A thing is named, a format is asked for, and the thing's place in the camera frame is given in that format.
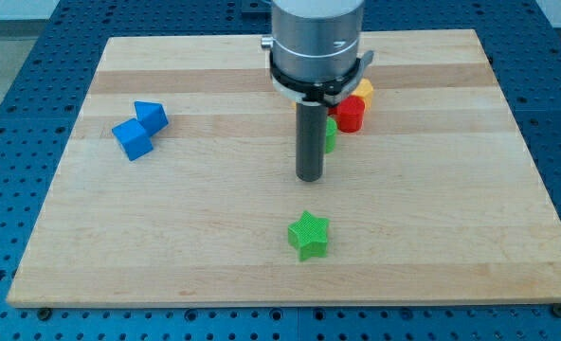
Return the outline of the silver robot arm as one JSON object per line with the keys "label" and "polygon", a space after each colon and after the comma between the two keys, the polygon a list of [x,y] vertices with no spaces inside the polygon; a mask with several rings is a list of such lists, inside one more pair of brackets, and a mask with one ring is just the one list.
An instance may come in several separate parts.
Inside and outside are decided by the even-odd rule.
{"label": "silver robot arm", "polygon": [[296,81],[325,82],[356,62],[364,0],[273,0],[273,65]]}

